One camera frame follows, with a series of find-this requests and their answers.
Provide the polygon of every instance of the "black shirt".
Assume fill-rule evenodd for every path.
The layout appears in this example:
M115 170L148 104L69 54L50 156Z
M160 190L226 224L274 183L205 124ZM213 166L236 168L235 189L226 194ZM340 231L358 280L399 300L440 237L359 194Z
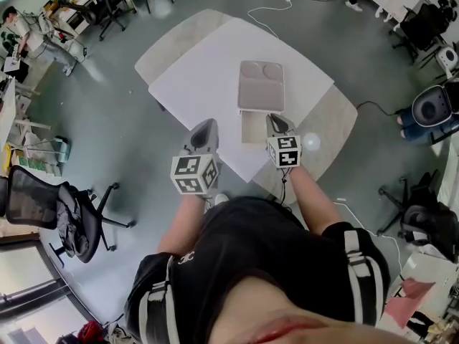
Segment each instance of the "black shirt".
M210 209L194 251L177 257L171 267L180 343L205 344L227 293L247 276L278 286L304 310L354 321L344 251L344 232L352 229L341 222L318 236L306 231L287 209L256 198L238 198ZM373 257L381 269L385 298L390 281L387 263L369 234L363 229L357 233L361 252ZM126 304L134 336L138 336L137 301L154 282L164 280L164 264L159 268L156 261L168 256L148 256L139 267ZM161 273L150 279L156 269Z

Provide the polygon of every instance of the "white cable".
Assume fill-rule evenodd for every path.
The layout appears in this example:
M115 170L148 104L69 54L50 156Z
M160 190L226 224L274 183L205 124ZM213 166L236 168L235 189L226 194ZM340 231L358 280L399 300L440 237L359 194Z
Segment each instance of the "white cable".
M276 38L279 38L279 37L277 36L277 34L274 33L274 31L273 31L269 26L267 26L266 24L262 23L261 21L256 20L253 16L250 15L250 13L252 13L252 11L261 10L261 9L276 10L276 11L287 10L287 9L289 9L289 8L292 7L292 1L289 1L288 3L289 3L290 5L289 5L287 8L276 9L276 8L266 8L266 7L262 6L262 7L260 7L260 8L255 8L255 9L249 10L249 11L247 12L247 15L248 15L250 18L252 18L253 20L255 20L258 24L261 24L262 26L268 28L268 29L271 31L271 33L274 34L274 36L275 36Z
M359 223L360 226L361 226L363 229L365 229L365 231L367 231L368 233L370 233L373 237L382 237L382 238L388 238L388 239L393 240L394 243L395 243L395 246L396 246L396 248L397 248L400 272L402 272L402 263L400 262L400 248L399 248L399 245L398 245L398 243L397 243L397 240L396 240L394 237L382 236L382 235L381 235L381 236L377 236L377 235L374 234L372 231L370 231L369 229L366 229L366 228L364 227L364 225L359 221L359 218L357 218L356 214L353 213L353 211L347 206L347 204L345 204L345 203L338 203L338 202L336 202L336 201L334 201L333 204L344 206L344 207L347 209L347 211L348 211L349 213L351 213L351 215L357 220L357 223Z

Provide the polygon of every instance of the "gray floor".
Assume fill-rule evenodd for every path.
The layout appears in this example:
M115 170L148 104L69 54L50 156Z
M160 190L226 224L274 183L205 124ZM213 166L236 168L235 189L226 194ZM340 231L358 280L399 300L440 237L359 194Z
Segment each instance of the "gray floor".
M120 190L108 203L108 217L138 221L127 231L105 228L108 239L118 245L116 252L100 249L87 265L64 257L65 276L102 321L121 312L138 263L154 252L179 202L169 169L185 129L159 110L134 64L161 35L202 9L250 19L249 9L286 5L284 0L150 2L152 15L140 0L139 13L126 19L125 32L114 26L104 42L98 42L97 29L86 34L88 58L68 78L54 66L30 110L33 120L54 125L54 132L71 140L64 176L78 188L94 187L99 196L110 183L119 182ZM287 11L254 15L332 77L353 104L373 100L393 112L409 105L438 72L435 63L422 71L411 67L403 49L392 49L390 26L374 18L374 6L364 2L364 8L357 14L344 6L344 0L293 0ZM394 118L363 107L344 149L319 183L331 198L346 199L366 228L375 231L394 213L377 193L382 184L397 192L400 176L417 181L425 171L444 167L443 156L438 158L430 147L402 141ZM231 195L262 194L226 166L219 185ZM355 222L344 210L343 215ZM59 244L54 232L43 233L43 240ZM398 263L393 242L378 239L377 244L394 277ZM406 258L402 251L402 263Z

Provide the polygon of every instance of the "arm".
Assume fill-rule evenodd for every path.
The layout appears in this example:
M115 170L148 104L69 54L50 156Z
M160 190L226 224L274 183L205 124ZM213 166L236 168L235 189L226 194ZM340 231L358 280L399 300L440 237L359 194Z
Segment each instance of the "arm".
M196 195L182 197L179 210L158 245L159 252L184 256L196 243L204 215L205 200Z
M301 215L311 232L322 234L328 226L342 221L335 205L303 166L292 169L290 181Z
M18 50L17 50L18 56L21 54L22 50L26 47L27 40L29 39L29 37L30 37L30 32L27 32L27 33L22 37L21 43L19 44L19 48L18 48Z

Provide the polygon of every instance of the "gray tray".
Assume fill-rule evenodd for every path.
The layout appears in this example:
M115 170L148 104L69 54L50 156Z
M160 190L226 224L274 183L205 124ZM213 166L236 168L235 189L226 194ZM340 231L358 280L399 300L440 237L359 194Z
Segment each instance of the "gray tray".
M285 109L284 69L266 61L242 61L239 71L240 110L281 113Z

